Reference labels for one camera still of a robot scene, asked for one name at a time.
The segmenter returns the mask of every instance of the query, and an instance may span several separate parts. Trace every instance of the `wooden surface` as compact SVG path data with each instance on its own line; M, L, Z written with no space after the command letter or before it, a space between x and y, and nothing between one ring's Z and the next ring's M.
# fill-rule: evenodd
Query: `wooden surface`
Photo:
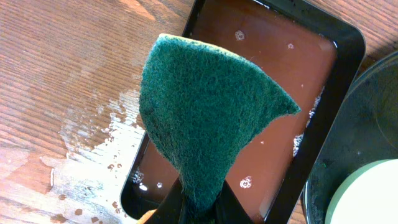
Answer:
M310 2L363 32L363 69L398 48L398 1ZM119 194L144 133L142 66L192 4L0 0L0 223L134 222Z

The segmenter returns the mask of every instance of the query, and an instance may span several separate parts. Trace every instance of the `black tray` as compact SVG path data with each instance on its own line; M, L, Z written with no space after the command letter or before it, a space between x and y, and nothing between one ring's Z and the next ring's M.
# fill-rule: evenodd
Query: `black tray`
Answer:
M205 1L195 1L182 34L184 37L189 37ZM265 219L265 223L287 223L323 142L328 135L340 104L364 57L365 43L362 34L355 27L305 1L257 0L256 2L259 3L259 7L265 6L268 9L275 10L308 30L324 35L327 39L333 41L337 47L337 59L325 84L322 99L304 132L300 150L292 161ZM159 205L140 198L132 187L132 179L149 141L148 135L145 135L121 192L121 205L124 211L135 219L140 219L148 210L156 209Z
M398 159L398 52L350 87L304 190L309 224L322 224L331 198L354 171Z

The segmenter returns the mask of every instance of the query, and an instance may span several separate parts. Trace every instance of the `green sponge cloth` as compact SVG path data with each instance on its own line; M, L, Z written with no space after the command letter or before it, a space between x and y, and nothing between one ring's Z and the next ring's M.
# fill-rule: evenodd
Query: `green sponge cloth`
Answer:
M142 75L142 120L179 171L195 215L211 208L239 151L255 135L273 119L300 111L258 66L192 39L161 34Z

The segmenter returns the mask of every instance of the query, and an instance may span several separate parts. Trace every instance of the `rectangular tray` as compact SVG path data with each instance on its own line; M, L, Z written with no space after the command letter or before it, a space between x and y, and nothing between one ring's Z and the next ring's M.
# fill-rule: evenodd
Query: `rectangular tray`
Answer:
M190 37L192 34L197 16L200 14L205 1L195 1L183 32L184 37ZM256 2L259 3L259 7L264 6L270 10L275 10L306 29L324 35L327 39L333 41L337 47L335 64L325 83L315 115L305 129L298 154L287 169L284 181L266 215L265 223L287 223L340 104L362 61L365 45L360 31L305 1L258 0ZM156 209L158 206L156 202L140 198L132 187L133 178L137 178L134 176L136 175L135 171L139 167L149 143L150 140L146 134L121 193L123 209L135 219L139 219L146 211Z

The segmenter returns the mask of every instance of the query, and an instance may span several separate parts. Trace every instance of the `green cloth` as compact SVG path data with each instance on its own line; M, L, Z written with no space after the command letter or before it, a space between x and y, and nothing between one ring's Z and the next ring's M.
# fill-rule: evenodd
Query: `green cloth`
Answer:
M183 37L161 34L142 76L142 120L179 171L195 215L211 208L236 156L255 135L273 119L300 111L257 65Z

